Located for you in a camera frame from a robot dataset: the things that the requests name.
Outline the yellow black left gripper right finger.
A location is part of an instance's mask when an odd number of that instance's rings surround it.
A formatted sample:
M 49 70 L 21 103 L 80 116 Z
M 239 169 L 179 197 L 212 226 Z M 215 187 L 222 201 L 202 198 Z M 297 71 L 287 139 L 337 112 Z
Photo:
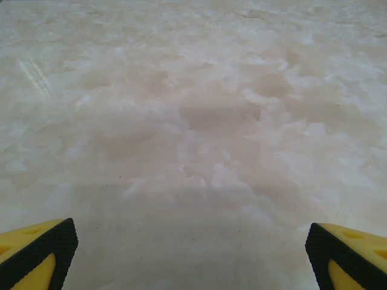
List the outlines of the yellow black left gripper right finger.
M 313 223 L 305 249 L 319 290 L 387 290 L 387 237 Z

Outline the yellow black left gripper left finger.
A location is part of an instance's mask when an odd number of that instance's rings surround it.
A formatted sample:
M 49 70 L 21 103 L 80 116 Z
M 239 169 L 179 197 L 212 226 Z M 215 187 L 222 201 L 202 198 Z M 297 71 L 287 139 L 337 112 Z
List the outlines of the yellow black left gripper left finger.
M 0 233 L 0 290 L 62 290 L 78 244 L 72 218 Z

